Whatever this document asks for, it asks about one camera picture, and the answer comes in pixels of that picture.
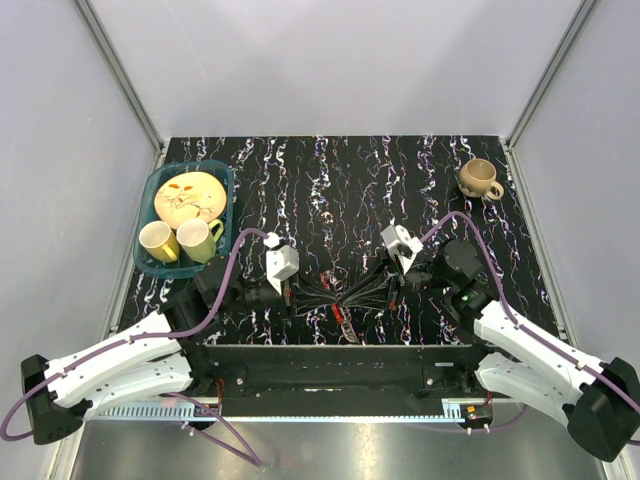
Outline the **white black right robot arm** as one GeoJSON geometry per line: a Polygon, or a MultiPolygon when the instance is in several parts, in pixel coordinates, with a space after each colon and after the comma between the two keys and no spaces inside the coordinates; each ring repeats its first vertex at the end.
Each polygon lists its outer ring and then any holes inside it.
{"type": "Polygon", "coordinates": [[[638,445],[639,378],[631,364],[585,353],[503,303],[482,283],[484,265],[470,242],[449,240],[423,265],[414,263],[417,253],[415,241],[392,242],[379,264],[342,294],[342,306],[387,310],[407,292],[443,288],[443,309],[461,338],[484,355],[454,371],[460,393],[486,390],[531,407],[602,461],[638,445]]]}

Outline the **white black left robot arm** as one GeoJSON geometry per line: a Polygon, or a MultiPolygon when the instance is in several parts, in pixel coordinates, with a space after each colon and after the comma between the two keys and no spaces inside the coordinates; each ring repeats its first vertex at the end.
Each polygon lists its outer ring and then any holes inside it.
{"type": "Polygon", "coordinates": [[[219,313],[281,307],[293,317],[339,301],[326,286],[307,282],[293,264],[277,257],[268,252],[271,273],[251,284],[243,281],[233,259],[216,256],[183,292],[128,329],[61,359],[32,355],[23,360],[20,403],[29,417],[27,437],[47,445],[129,401],[222,392],[225,381],[204,345],[219,313]]]}

